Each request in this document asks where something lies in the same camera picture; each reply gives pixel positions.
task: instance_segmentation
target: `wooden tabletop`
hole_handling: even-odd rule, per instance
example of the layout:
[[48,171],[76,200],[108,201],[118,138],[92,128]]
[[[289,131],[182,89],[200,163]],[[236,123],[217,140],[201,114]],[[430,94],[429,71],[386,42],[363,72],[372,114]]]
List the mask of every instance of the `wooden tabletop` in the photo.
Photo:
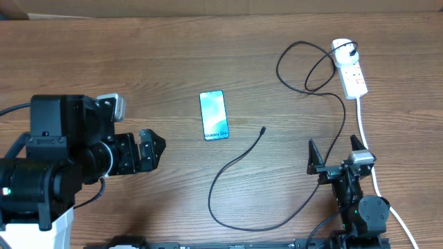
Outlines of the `wooden tabletop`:
[[[167,141],[159,168],[106,180],[104,195],[75,211],[75,248],[114,235],[179,243],[289,241],[304,238],[337,210],[331,187],[321,186],[304,210],[269,232],[241,232],[216,224],[207,198],[215,174],[267,128],[255,149],[227,170],[213,193],[215,215],[229,225],[263,228],[296,210],[316,186],[306,175],[308,141],[324,156],[341,125],[337,99],[290,91],[275,65],[292,42],[329,49],[348,37],[359,43],[369,94],[362,99],[368,144],[377,156],[381,193],[422,248],[443,238],[443,14],[275,15],[0,22],[0,109],[34,94],[95,97],[117,92],[128,102],[118,133],[153,129]],[[323,54],[299,46],[284,58],[284,79],[302,88]],[[325,60],[310,84],[332,72]],[[205,142],[199,93],[223,90],[230,138]],[[338,76],[324,88],[343,97]],[[355,101],[344,100],[347,120],[328,165],[351,150],[359,134]],[[0,119],[0,156],[29,130],[29,110]],[[374,194],[370,177],[361,181]],[[91,198],[98,185],[76,199]],[[327,237],[340,219],[321,229]],[[411,248],[390,214],[393,248]]]

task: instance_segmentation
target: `silver metal part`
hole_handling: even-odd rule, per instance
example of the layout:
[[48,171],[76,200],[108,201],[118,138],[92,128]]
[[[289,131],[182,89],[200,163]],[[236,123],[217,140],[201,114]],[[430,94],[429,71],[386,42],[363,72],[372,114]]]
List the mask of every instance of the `silver metal part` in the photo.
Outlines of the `silver metal part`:
[[348,160],[351,160],[354,164],[369,164],[374,163],[374,156],[368,149],[362,149],[359,151],[351,151]]
[[116,105],[114,107],[114,122],[123,121],[125,119],[125,113],[126,113],[126,100],[118,93],[108,93],[100,95],[97,97],[97,100],[102,100],[107,98],[116,99]]

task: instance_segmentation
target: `white extension cord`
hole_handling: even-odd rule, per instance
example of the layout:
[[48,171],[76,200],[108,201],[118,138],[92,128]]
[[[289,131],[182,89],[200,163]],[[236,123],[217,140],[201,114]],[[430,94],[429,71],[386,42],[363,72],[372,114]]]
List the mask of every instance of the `white extension cord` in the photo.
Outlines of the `white extension cord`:
[[[360,137],[361,137],[361,140],[363,141],[363,145],[365,145],[366,149],[369,149],[368,143],[366,142],[365,133],[363,131],[363,124],[361,121],[360,97],[356,98],[356,102],[357,102],[357,122],[359,123]],[[371,176],[372,176],[372,182],[374,183],[375,194],[377,194],[378,197],[381,197],[379,185],[377,184],[377,177],[375,176],[375,167],[372,167]],[[394,210],[394,208],[392,208],[392,206],[390,207],[389,210],[390,210],[390,212],[392,212],[392,214],[395,216],[395,218],[400,222],[400,225],[402,226],[402,228],[404,229],[404,231],[408,235],[410,242],[413,244],[414,249],[418,249],[418,245],[415,242],[413,235],[409,232],[408,227],[403,222],[403,220],[400,218],[399,214],[397,214],[397,212]]]
[[[332,41],[331,48],[335,49],[342,44],[350,43],[349,39],[335,39]],[[345,92],[346,99],[356,100],[357,104],[357,121],[359,124],[360,137],[365,145],[366,149],[369,149],[368,143],[366,142],[366,137],[363,132],[363,124],[361,121],[361,108],[360,108],[360,97],[368,92],[365,80],[363,78],[363,73],[361,72],[359,64],[359,52],[354,55],[350,55],[350,52],[354,50],[354,44],[348,44],[334,51],[334,63],[338,69],[338,74],[340,75],[341,84]],[[381,197],[379,186],[377,184],[377,177],[375,176],[375,167],[371,170],[372,182],[374,183],[374,190],[377,196]],[[401,220],[397,212],[390,207],[390,211],[395,216],[395,218],[400,222],[400,225],[408,235],[410,242],[412,243],[414,249],[418,249],[417,243],[415,243],[414,237],[409,232],[406,224]]]

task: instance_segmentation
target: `black power cord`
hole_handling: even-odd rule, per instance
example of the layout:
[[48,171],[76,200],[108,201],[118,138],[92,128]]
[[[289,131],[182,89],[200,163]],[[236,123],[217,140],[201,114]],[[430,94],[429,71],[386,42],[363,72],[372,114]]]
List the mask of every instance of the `black power cord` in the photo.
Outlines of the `black power cord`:
[[98,191],[98,193],[97,193],[94,197],[92,197],[91,199],[89,199],[88,201],[85,201],[85,202],[82,203],[82,204],[79,204],[79,205],[77,205],[77,206],[74,206],[74,209],[81,208],[81,207],[83,207],[84,205],[88,205],[88,204],[90,204],[90,203],[93,202],[93,201],[97,201],[97,199],[100,198],[100,196],[102,196],[102,195],[103,195],[103,192],[105,191],[106,184],[105,184],[105,180],[104,180],[103,177],[100,178],[100,183],[102,184],[102,187],[100,187],[100,190]]
[[[283,79],[282,79],[282,77],[280,76],[280,72],[279,72],[279,66],[280,66],[280,63],[281,63],[281,61],[282,61],[282,59],[283,59],[283,57],[288,53],[288,51],[290,51],[294,46],[297,46],[297,45],[299,45],[299,44],[306,44],[306,45],[310,45],[310,46],[313,46],[314,48],[317,48],[317,49],[319,49],[319,50],[321,50],[322,52],[324,52],[324,56],[321,58],[321,59],[319,59],[318,61],[317,61],[317,63],[314,65],[314,67],[312,67],[312,69],[310,70],[310,72],[309,72],[309,74],[307,75],[307,77],[306,77],[306,80],[305,80],[305,89],[306,89],[306,91],[303,91],[303,90],[300,90],[300,89],[297,89],[297,88],[295,88],[295,87],[292,87],[292,86],[290,86],[289,84],[287,84]],[[317,95],[317,96],[323,96],[323,95],[332,95],[332,96],[334,96],[334,97],[336,97],[336,98],[338,98],[338,100],[340,101],[340,103],[341,103],[341,106],[343,107],[343,121],[342,121],[342,124],[341,124],[341,127],[340,127],[340,129],[338,130],[338,133],[337,133],[337,135],[335,136],[335,139],[334,139],[334,141],[332,142],[332,144],[331,144],[331,146],[329,147],[329,149],[327,150],[327,153],[326,153],[326,157],[325,157],[325,164],[326,164],[326,162],[327,162],[327,159],[329,158],[329,154],[331,153],[331,150],[332,150],[332,147],[334,146],[334,144],[335,144],[335,142],[337,141],[337,139],[338,139],[338,137],[340,136],[340,133],[341,133],[341,131],[343,130],[343,127],[345,126],[345,121],[346,121],[346,108],[345,108],[345,104],[343,103],[343,101],[340,99],[340,97],[338,97],[337,95],[335,95],[335,94],[333,94],[333,93],[316,93],[316,91],[318,91],[318,90],[320,90],[321,88],[323,88],[327,83],[329,83],[329,81],[335,76],[335,72],[336,72],[336,67],[335,67],[335,65],[334,65],[334,59],[331,57],[331,53],[332,52],[334,52],[336,49],[338,49],[338,48],[340,48],[340,47],[342,47],[342,46],[346,46],[346,45],[348,45],[348,44],[355,44],[356,46],[355,46],[355,49],[353,50],[353,51],[351,51],[350,52],[350,55],[351,56],[353,56],[354,54],[355,54],[355,52],[356,52],[356,48],[357,48],[357,46],[358,46],[358,44],[356,43],[356,42],[354,42],[354,41],[351,41],[351,42],[348,42],[348,43],[345,43],[345,44],[342,44],[341,46],[339,46],[339,47],[337,47],[337,48],[335,48],[335,49],[333,49],[333,50],[331,50],[330,52],[327,52],[326,50],[324,50],[324,49],[322,49],[320,46],[317,46],[317,45],[315,45],[315,44],[313,44],[313,43],[310,43],[310,42],[307,42],[307,41],[297,41],[297,42],[295,42],[295,43],[293,43],[293,44],[291,44],[288,48],[286,48],[285,50],[284,50],[284,52],[283,52],[283,54],[280,56],[280,59],[278,59],[278,62],[277,62],[277,66],[276,66],[276,69],[275,69],[275,71],[276,71],[276,73],[277,73],[277,77],[278,77],[278,79],[285,85],[285,86],[287,86],[288,88],[290,88],[291,90],[294,90],[294,91],[296,91],[296,92],[299,92],[299,93],[304,93],[304,94],[307,94],[307,95]],[[331,59],[331,62],[332,62],[332,66],[333,66],[333,68],[334,68],[334,72],[332,73],[332,75],[331,75],[331,77],[329,77],[329,79],[325,82],[325,83],[323,83],[322,85],[320,85],[319,87],[317,87],[317,88],[315,88],[315,89],[308,89],[307,88],[307,81],[308,81],[308,79],[309,79],[309,76],[312,74],[312,72],[314,71],[314,69],[326,58],[326,57],[329,57],[330,59]],[[211,197],[211,194],[212,194],[212,192],[213,192],[213,188],[214,188],[214,185],[215,185],[215,182],[217,181],[217,179],[220,177],[220,175],[228,168],[228,167],[230,167],[233,163],[235,163],[235,162],[237,162],[237,161],[239,161],[239,160],[241,160],[241,159],[243,159],[243,157],[245,157],[245,155],[247,155],[249,152],[251,152],[251,150],[254,148],[254,146],[257,144],[257,142],[258,142],[258,140],[262,137],[262,135],[264,134],[264,131],[265,131],[265,128],[263,127],[262,128],[262,130],[261,130],[261,132],[260,132],[260,135],[259,135],[259,137],[257,138],[257,140],[253,143],[253,145],[247,150],[247,151],[245,151],[242,155],[240,155],[240,156],[238,156],[236,159],[234,159],[234,160],[232,160],[231,162],[229,162],[228,164],[226,164],[224,167],[222,167],[222,169],[217,173],[217,175],[216,175],[216,177],[214,178],[214,181],[213,181],[213,183],[212,183],[212,185],[211,185],[211,187],[210,187],[210,190],[209,190],[209,195],[208,195],[208,209],[209,209],[209,213],[210,213],[210,215],[211,215],[211,217],[218,223],[218,224],[220,224],[220,225],[222,225],[222,226],[224,226],[224,227],[227,227],[227,228],[231,228],[231,229],[235,229],[235,230],[241,230],[241,231],[246,231],[246,232],[264,232],[264,231],[270,231],[270,230],[273,230],[273,229],[276,229],[276,228],[279,228],[279,227],[281,227],[282,225],[284,225],[284,224],[286,224],[286,223],[288,223],[292,218],[294,218],[305,206],[306,206],[306,204],[311,200],[311,198],[314,196],[314,194],[316,193],[316,191],[317,191],[317,189],[318,189],[318,187],[320,186],[319,184],[317,184],[317,186],[315,187],[315,189],[314,189],[314,191],[311,193],[311,195],[309,196],[309,198],[288,218],[288,219],[286,219],[286,220],[284,220],[282,223],[279,223],[279,224],[277,224],[277,225],[273,225],[273,226],[271,226],[271,227],[269,227],[269,228],[257,228],[257,229],[253,229],[253,228],[238,228],[238,227],[235,227],[235,226],[231,226],[231,225],[226,225],[226,224],[224,224],[224,223],[222,223],[221,221],[219,221],[215,216],[214,216],[214,214],[213,214],[213,211],[211,210],[211,208],[210,208],[210,197]]]
[[[22,109],[22,108],[25,108],[25,107],[30,107],[30,103],[18,104],[18,105],[16,105],[16,106],[9,107],[9,108],[6,108],[6,109],[4,109],[4,110],[1,110],[1,111],[0,111],[0,117],[3,116],[3,115],[5,115],[5,114],[7,114],[7,113],[10,113],[11,111],[16,111],[16,110],[18,110],[18,109]],[[27,133],[23,133],[23,134],[22,134],[22,136],[28,136],[28,135],[29,135],[29,134],[27,134]],[[9,158],[9,157],[10,157],[10,156],[8,155],[8,154],[10,153],[10,151],[6,154],[5,158]],[[84,206],[84,205],[86,205],[86,204],[90,204],[91,202],[96,201],[98,198],[100,198],[100,197],[103,195],[103,192],[105,191],[105,187],[106,187],[106,185],[105,185],[105,180],[103,179],[103,177],[100,178],[100,183],[102,184],[102,186],[100,187],[100,191],[99,191],[99,192],[98,192],[93,198],[91,198],[90,200],[85,201],[84,203],[75,206],[74,209],[80,208],[80,207],[82,207],[82,206]]]

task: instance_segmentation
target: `wooden table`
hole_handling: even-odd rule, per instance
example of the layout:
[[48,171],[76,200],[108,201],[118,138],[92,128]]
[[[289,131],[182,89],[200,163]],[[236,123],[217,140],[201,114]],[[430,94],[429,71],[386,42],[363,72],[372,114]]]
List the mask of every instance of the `wooden table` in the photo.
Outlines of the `wooden table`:
[[[377,156],[379,185],[418,244],[443,247],[443,14],[276,15],[0,22],[0,109],[43,93],[95,97],[118,92],[128,101],[119,133],[150,128],[167,141],[159,168],[107,179],[105,194],[75,212],[74,248],[114,235],[143,234],[179,243],[288,241],[307,237],[336,211],[330,186],[321,186],[304,210],[270,232],[241,232],[216,224],[208,213],[215,174],[267,131],[257,147],[216,184],[213,209],[220,220],[262,228],[286,219],[310,195],[308,140],[325,154],[341,125],[335,98],[290,91],[275,76],[281,52],[305,40],[328,49],[333,39],[359,43],[369,94],[362,99],[368,143]],[[300,46],[283,60],[282,76],[302,83],[322,54]],[[332,72],[325,61],[311,85]],[[230,138],[205,142],[199,93],[225,93]],[[338,76],[325,87],[343,96]],[[355,101],[328,164],[351,150],[358,134]],[[28,130],[29,110],[0,119],[3,156]],[[361,181],[374,194],[370,178]],[[99,186],[84,186],[81,203]],[[340,228],[339,219],[316,235]],[[390,215],[393,248],[410,248]]]

